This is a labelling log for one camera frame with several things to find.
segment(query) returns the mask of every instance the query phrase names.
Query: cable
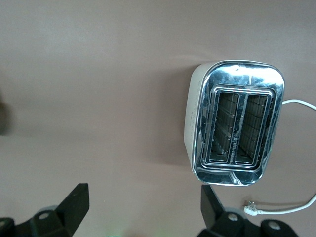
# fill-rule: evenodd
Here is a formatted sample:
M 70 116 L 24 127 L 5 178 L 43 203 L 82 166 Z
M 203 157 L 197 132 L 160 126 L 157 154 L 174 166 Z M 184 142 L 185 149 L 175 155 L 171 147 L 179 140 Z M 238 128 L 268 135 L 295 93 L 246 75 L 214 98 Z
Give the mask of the cable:
M 316 106 L 315 106 L 315 105 L 312 105 L 312 104 L 310 104 L 310 103 L 307 103 L 307 102 L 305 102 L 305 101 L 303 101 L 303 100 L 295 100 L 295 99 L 293 99 L 293 100 L 284 100 L 284 101 L 282 102 L 283 105 L 288 104 L 288 103 L 299 103 L 299 104 L 301 104 L 301 105 L 305 105 L 305 106 L 311 108 L 312 110 L 315 110 L 315 111 L 316 111 Z
M 296 211 L 303 210 L 309 206 L 311 206 L 316 200 L 316 194 L 313 196 L 313 198 L 306 203 L 303 206 L 299 206 L 293 209 L 288 209 L 288 210 L 258 210 L 256 208 L 256 205 L 254 202 L 249 202 L 248 206 L 245 206 L 244 212 L 251 215 L 251 216 L 256 216 L 256 215 L 282 215 L 282 214 L 288 214 Z
M 316 106 L 315 105 L 307 103 L 307 102 L 305 102 L 303 100 L 292 99 L 292 100 L 285 100 L 285 101 L 282 102 L 283 105 L 288 104 L 288 103 L 299 103 L 301 105 L 305 105 L 305 106 L 311 108 L 312 110 L 316 111 Z M 287 210 L 258 210 L 256 208 L 256 204 L 254 202 L 250 201 L 248 203 L 248 205 L 244 207 L 243 211 L 246 214 L 249 214 L 251 216 L 264 215 L 264 214 L 266 214 L 266 215 L 282 215 L 282 214 L 288 214 L 288 213 L 292 213 L 292 212 L 303 210 L 303 209 L 311 206 L 315 201 L 316 201 L 316 194 L 305 205 L 299 206 L 299 207 L 296 207 L 296 208 L 293 208 L 293 209 L 287 209 Z

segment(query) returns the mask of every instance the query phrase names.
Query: chrome panel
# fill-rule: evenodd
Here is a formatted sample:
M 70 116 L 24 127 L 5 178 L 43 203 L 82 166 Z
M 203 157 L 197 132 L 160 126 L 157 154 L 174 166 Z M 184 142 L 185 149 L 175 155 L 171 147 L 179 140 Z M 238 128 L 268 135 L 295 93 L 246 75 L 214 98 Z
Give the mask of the chrome panel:
M 271 65 L 223 61 L 205 74 L 198 101 L 193 172 L 209 184 L 257 182 L 267 165 L 284 80 Z

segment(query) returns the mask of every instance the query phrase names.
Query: white power cord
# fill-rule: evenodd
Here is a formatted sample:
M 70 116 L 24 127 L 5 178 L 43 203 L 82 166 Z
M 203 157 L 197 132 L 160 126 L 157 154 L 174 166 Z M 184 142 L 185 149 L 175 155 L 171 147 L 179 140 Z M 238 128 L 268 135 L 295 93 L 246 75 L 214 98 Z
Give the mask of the white power cord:
M 307 107 L 310 107 L 311 109 L 313 109 L 313 110 L 316 111 L 316 106 L 315 106 L 315 105 L 312 105 L 312 104 L 310 104 L 310 103 L 307 103 L 307 102 L 305 102 L 305 101 L 303 101 L 303 100 L 295 100 L 295 99 L 293 99 L 293 100 L 284 100 L 284 101 L 282 102 L 283 105 L 288 104 L 288 103 L 299 103 L 299 104 L 301 104 L 301 105 L 305 105 L 305 106 L 307 106 Z
M 314 201 L 316 200 L 316 194 L 314 195 L 314 197 L 305 205 L 303 206 L 299 206 L 293 209 L 288 209 L 288 210 L 275 210 L 275 211 L 264 211 L 264 210 L 258 210 L 256 208 L 256 205 L 254 202 L 249 202 L 248 206 L 245 206 L 245 208 L 243 209 L 243 211 L 251 216 L 256 216 L 256 215 L 282 215 L 282 214 L 288 214 L 288 213 L 292 213 L 292 212 L 296 212 L 296 211 L 300 211 L 303 210 L 307 207 L 309 207 L 310 205 L 312 205 L 314 203 Z
M 302 101 L 302 100 L 285 100 L 282 102 L 283 105 L 285 104 L 288 104 L 288 103 L 299 103 L 299 104 L 302 104 L 302 105 L 305 105 L 313 110 L 316 111 L 316 106 L 310 104 L 310 103 L 307 103 L 305 101 Z M 303 206 L 299 206 L 299 207 L 296 207 L 296 208 L 293 208 L 293 209 L 287 209 L 287 210 L 258 210 L 256 208 L 256 205 L 254 202 L 250 201 L 248 203 L 247 206 L 245 206 L 245 208 L 243 209 L 243 211 L 248 214 L 248 215 L 251 215 L 251 216 L 256 216 L 256 215 L 282 215 L 282 214 L 288 214 L 288 213 L 292 213 L 292 212 L 296 212 L 296 211 L 300 211 L 300 210 L 303 210 L 309 206 L 311 206 L 314 202 L 316 201 L 316 194 L 312 197 L 312 199 L 307 202 L 305 205 Z

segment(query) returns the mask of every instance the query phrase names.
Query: brown surface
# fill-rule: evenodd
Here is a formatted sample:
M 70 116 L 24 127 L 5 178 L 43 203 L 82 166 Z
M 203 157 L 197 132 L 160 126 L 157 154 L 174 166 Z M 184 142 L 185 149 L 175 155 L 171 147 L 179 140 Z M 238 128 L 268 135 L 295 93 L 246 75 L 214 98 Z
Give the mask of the brown surface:
M 316 103 L 315 1 L 6 1 L 0 90 L 0 216 L 22 222 L 79 182 L 91 207 L 76 237 L 193 237 L 201 183 L 183 143 L 190 76 L 225 59 L 279 68 L 285 98 Z M 267 172 L 215 187 L 224 206 L 302 203 L 315 192 L 315 114 L 282 109 Z M 315 236 L 316 205 L 273 216 Z M 258 224 L 261 216 L 250 218 Z

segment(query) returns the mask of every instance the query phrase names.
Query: screw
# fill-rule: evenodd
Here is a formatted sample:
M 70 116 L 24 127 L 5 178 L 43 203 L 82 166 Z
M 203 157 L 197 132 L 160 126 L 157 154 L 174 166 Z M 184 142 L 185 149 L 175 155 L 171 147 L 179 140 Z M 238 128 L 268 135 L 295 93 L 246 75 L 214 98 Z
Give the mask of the screw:
M 281 230 L 281 226 L 275 221 L 269 221 L 268 225 L 271 229 L 274 229 L 277 231 Z
M 40 220 L 44 220 L 44 219 L 46 219 L 48 216 L 49 216 L 49 213 L 48 213 L 48 212 L 45 212 L 45 213 L 43 213 L 42 215 L 39 216 L 39 219 L 40 219 Z
M 237 217 L 236 214 L 229 213 L 229 214 L 228 214 L 228 219 L 230 219 L 231 221 L 237 221 L 237 220 L 238 220 L 238 217 Z

